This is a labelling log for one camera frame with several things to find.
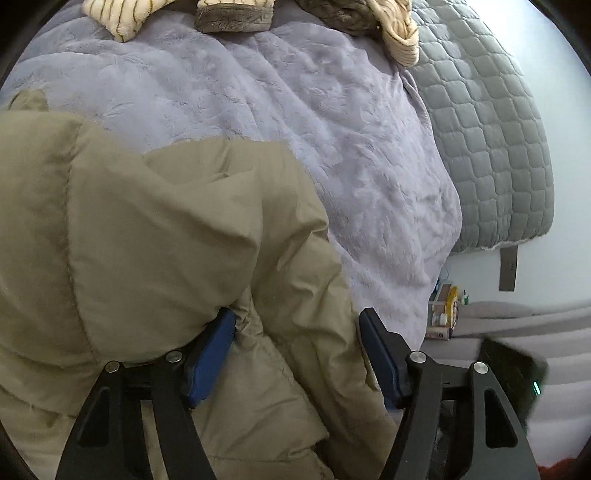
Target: gray quilted blanket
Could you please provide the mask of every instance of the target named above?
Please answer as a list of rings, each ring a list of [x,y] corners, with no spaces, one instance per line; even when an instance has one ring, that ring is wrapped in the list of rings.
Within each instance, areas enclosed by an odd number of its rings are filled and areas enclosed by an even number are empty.
[[[380,44],[292,2],[275,4],[269,32],[193,24],[163,9],[121,44],[74,0],[29,45],[0,104],[43,88],[52,109],[95,118],[141,151],[214,135],[288,142],[316,183],[357,306],[375,306],[418,348],[461,216],[412,75]]]
[[[515,62],[464,0],[414,0],[411,69],[460,196],[455,251],[515,244],[550,229],[554,183],[544,127]]]

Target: bed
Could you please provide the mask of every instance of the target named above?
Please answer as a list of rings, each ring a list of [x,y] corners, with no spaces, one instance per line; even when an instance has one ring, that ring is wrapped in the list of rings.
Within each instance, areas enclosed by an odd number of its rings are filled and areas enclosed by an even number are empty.
[[[269,32],[206,35],[193,21],[163,9],[121,44],[70,1],[27,47],[0,104],[41,88],[51,108],[140,151],[216,135],[288,142],[328,212],[357,306],[375,306],[417,348],[461,213],[412,75],[373,40],[288,1]]]

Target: red fabric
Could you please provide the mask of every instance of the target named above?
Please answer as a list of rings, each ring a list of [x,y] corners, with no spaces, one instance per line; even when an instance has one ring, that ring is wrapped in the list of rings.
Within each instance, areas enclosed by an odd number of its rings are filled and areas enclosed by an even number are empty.
[[[567,458],[550,468],[539,466],[540,477],[542,480],[570,480],[568,474],[573,462],[573,458]]]

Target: black device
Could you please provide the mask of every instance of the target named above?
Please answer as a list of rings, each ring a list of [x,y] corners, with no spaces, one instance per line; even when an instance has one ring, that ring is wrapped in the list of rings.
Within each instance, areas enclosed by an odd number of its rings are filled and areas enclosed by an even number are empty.
[[[491,368],[526,429],[527,418],[542,393],[548,363],[490,337],[482,341],[478,360]]]

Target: beige puffer jacket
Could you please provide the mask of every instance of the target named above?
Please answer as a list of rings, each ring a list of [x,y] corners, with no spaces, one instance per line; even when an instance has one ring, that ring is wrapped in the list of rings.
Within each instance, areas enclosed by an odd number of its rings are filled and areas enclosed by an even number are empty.
[[[178,348],[222,306],[236,340],[193,413],[218,478],[376,479],[396,425],[288,148],[214,138],[139,155],[46,110],[36,91],[0,112],[0,420],[40,479],[108,361]]]

